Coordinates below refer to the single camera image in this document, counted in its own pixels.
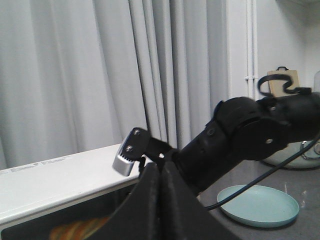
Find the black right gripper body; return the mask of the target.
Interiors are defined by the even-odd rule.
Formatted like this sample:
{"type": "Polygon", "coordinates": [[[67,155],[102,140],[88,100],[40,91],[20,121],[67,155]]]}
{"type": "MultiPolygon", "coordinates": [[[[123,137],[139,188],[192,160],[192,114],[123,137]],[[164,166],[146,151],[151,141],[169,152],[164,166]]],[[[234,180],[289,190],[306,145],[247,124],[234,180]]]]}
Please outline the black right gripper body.
{"type": "Polygon", "coordinates": [[[143,137],[139,140],[142,155],[146,155],[152,162],[156,163],[161,172],[166,162],[172,162],[179,153],[177,148],[171,147],[167,142],[153,137],[143,137]]]}

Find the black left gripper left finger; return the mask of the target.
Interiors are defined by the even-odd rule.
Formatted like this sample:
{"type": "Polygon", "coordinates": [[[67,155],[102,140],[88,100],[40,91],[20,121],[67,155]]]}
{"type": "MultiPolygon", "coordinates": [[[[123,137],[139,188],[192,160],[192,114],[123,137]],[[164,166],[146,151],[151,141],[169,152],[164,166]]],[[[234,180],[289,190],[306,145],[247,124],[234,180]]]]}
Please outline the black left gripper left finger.
{"type": "Polygon", "coordinates": [[[5,240],[49,240],[54,227],[109,216],[87,240],[158,240],[159,188],[160,172],[149,163],[135,185],[8,227],[1,236],[5,240]]]}

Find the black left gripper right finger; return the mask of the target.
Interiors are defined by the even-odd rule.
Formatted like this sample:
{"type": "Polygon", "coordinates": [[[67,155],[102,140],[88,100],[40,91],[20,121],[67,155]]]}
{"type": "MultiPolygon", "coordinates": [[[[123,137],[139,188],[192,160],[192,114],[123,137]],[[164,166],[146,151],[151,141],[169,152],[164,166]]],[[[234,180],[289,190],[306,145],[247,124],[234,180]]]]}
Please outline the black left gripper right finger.
{"type": "Polygon", "coordinates": [[[238,240],[198,201],[172,162],[160,177],[160,221],[163,240],[238,240]]]}

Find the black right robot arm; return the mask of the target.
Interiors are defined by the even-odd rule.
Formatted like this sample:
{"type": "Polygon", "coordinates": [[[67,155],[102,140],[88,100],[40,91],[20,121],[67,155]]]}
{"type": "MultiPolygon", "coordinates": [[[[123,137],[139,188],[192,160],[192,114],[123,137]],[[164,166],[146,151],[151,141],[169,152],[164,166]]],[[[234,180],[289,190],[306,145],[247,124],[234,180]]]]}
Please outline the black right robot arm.
{"type": "Polygon", "coordinates": [[[300,88],[290,96],[266,93],[258,101],[247,97],[221,101],[205,129],[182,150],[143,130],[142,153],[161,171],[175,170],[199,194],[241,161],[264,160],[290,143],[314,143],[319,131],[320,95],[300,88]]]}

